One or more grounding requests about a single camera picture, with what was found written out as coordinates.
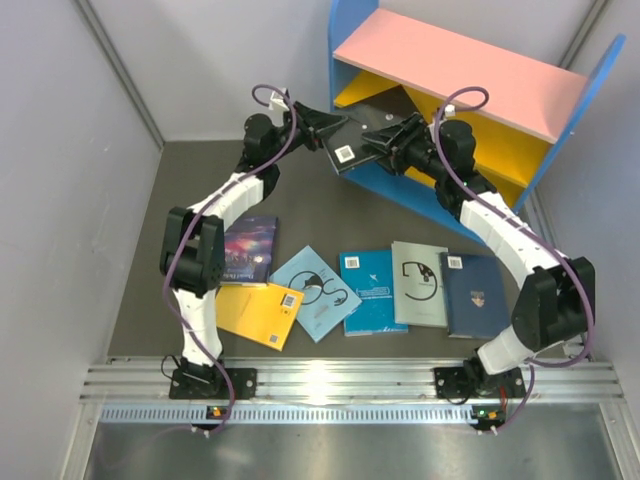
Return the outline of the black folder with barcode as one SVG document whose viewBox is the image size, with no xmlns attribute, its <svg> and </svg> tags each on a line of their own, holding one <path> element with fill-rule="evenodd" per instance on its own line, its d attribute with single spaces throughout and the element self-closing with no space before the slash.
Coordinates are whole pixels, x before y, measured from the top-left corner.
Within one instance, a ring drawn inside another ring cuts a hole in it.
<svg viewBox="0 0 640 480">
<path fill-rule="evenodd" d="M 395 126 L 415 112 L 411 106 L 388 106 L 373 101 L 343 108 L 342 113 L 348 121 L 324 142 L 334 171 L 346 175 L 364 164 L 381 162 L 385 158 L 384 152 L 367 142 L 365 137 Z"/>
</svg>

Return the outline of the purple galaxy cover book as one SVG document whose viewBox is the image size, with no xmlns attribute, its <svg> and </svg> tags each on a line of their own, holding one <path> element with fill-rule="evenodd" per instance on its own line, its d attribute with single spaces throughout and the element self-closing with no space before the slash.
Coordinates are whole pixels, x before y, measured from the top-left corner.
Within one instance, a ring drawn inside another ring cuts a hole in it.
<svg viewBox="0 0 640 480">
<path fill-rule="evenodd" d="M 225 231 L 222 285 L 266 285 L 272 270 L 278 218 L 241 216 Z"/>
</svg>

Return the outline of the light blue cat book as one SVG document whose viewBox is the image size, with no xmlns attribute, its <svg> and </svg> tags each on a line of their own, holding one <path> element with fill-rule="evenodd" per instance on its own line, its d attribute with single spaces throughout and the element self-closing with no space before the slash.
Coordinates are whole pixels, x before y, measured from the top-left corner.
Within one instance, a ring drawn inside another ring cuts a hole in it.
<svg viewBox="0 0 640 480">
<path fill-rule="evenodd" d="M 270 281 L 303 294 L 296 320 L 315 343 L 324 339 L 362 303 L 309 245 L 277 269 Z"/>
</svg>

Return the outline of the yellow book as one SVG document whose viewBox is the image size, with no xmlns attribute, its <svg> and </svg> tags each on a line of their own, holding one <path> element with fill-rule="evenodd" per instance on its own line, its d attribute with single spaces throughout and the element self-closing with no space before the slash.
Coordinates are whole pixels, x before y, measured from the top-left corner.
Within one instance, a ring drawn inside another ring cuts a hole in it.
<svg viewBox="0 0 640 480">
<path fill-rule="evenodd" d="M 223 286 L 216 296 L 217 326 L 282 351 L 304 294 L 280 285 Z"/>
</svg>

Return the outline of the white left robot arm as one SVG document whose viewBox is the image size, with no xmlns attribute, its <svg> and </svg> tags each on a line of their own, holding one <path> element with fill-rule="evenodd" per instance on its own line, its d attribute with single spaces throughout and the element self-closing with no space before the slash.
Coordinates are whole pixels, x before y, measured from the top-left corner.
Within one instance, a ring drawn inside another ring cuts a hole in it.
<svg viewBox="0 0 640 480">
<path fill-rule="evenodd" d="M 322 149 L 348 121 L 295 103 L 275 125 L 254 114 L 244 124 L 243 149 L 230 178 L 190 207 L 175 207 L 166 220 L 160 254 L 163 296 L 181 323 L 184 348 L 169 390 L 174 400 L 229 399 L 248 394 L 241 381 L 252 369 L 225 370 L 216 321 L 216 296 L 225 268 L 224 235 L 240 216 L 264 201 L 279 179 L 277 161 L 305 147 Z"/>
</svg>

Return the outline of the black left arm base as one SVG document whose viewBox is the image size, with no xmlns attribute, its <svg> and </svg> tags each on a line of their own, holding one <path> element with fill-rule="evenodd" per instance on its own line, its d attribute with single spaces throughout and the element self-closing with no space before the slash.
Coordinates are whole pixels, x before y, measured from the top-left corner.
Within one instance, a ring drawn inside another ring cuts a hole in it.
<svg viewBox="0 0 640 480">
<path fill-rule="evenodd" d="M 257 370 L 255 368 L 229 368 L 230 382 L 215 366 L 196 365 L 185 358 L 177 361 L 172 372 L 169 398 L 172 400 L 236 400 L 255 397 Z"/>
</svg>

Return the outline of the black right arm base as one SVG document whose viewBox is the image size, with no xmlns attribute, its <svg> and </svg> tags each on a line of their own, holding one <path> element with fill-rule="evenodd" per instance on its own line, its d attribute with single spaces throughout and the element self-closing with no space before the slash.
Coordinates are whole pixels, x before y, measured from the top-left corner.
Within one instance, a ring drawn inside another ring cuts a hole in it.
<svg viewBox="0 0 640 480">
<path fill-rule="evenodd" d="M 436 367 L 433 374 L 436 397 L 454 405 L 474 399 L 519 399 L 526 393 L 518 367 L 490 375 L 478 359 L 470 359 L 458 366 Z"/>
</svg>

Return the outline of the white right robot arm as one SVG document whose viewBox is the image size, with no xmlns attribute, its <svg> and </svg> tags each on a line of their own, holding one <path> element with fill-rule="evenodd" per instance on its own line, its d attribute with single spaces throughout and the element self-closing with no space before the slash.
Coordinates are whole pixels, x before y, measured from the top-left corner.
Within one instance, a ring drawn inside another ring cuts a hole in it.
<svg viewBox="0 0 640 480">
<path fill-rule="evenodd" d="M 472 394 L 490 396 L 506 373 L 540 352 L 595 327 L 595 268 L 545 243 L 507 205 L 475 167 L 476 140 L 469 124 L 429 125 L 418 114 L 361 136 L 385 170 L 414 168 L 435 181 L 440 205 L 480 237 L 506 267 L 520 292 L 511 321 L 463 363 Z"/>
</svg>

